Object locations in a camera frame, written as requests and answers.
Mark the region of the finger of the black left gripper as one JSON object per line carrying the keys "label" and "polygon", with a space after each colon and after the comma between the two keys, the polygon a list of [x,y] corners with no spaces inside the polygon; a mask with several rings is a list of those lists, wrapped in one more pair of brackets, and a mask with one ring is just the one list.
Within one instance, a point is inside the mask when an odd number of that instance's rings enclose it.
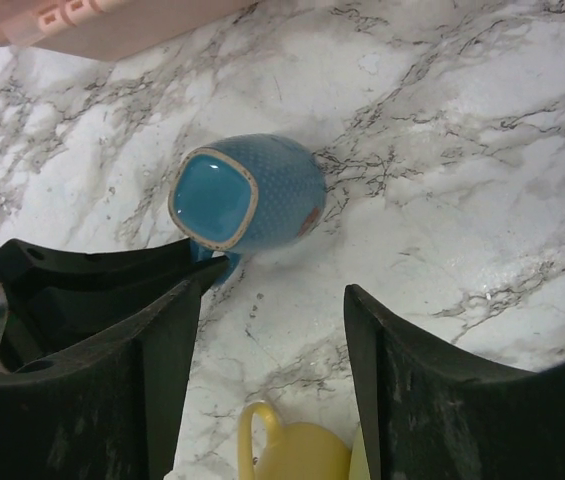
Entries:
{"label": "finger of the black left gripper", "polygon": [[0,247],[0,283],[9,307],[1,363],[16,371],[69,348],[138,313],[183,280],[207,291],[229,260],[195,260],[190,244],[183,239],[88,254],[7,241]]}

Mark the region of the blue dotted mug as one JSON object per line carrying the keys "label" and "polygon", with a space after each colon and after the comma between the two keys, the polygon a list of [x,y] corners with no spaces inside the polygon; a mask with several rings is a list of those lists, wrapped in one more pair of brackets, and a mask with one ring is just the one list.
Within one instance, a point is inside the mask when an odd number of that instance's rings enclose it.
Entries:
{"label": "blue dotted mug", "polygon": [[318,224],[326,181],[314,154],[274,134],[224,138],[191,151],[169,194],[169,214],[194,262],[240,260],[292,244]]}

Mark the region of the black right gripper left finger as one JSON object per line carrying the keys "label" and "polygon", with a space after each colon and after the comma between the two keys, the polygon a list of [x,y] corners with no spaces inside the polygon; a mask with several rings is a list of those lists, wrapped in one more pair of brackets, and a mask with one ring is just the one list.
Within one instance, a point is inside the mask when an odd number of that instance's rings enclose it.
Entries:
{"label": "black right gripper left finger", "polygon": [[0,373],[0,479],[161,479],[173,468],[201,290]]}

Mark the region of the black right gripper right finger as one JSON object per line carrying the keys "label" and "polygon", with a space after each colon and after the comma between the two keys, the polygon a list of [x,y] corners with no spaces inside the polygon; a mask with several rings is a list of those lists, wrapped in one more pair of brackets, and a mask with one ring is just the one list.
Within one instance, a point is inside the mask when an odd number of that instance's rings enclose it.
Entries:
{"label": "black right gripper right finger", "polygon": [[344,324],[372,478],[565,479],[565,363],[487,360],[357,285]]}

